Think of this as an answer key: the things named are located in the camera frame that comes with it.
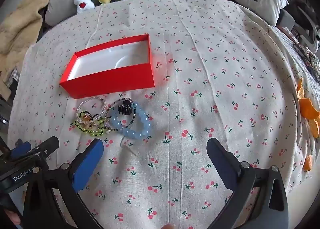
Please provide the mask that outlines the person left hand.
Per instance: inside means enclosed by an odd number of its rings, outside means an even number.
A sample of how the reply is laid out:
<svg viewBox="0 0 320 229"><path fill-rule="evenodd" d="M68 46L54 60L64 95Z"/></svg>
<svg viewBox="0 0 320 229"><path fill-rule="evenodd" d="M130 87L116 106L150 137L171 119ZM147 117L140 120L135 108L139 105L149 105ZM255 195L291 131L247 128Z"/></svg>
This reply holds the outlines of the person left hand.
<svg viewBox="0 0 320 229"><path fill-rule="evenodd" d="M13 211L4 209L5 213L9 217L9 219L13 222L15 225L20 225L21 220L18 214L14 213Z"/></svg>

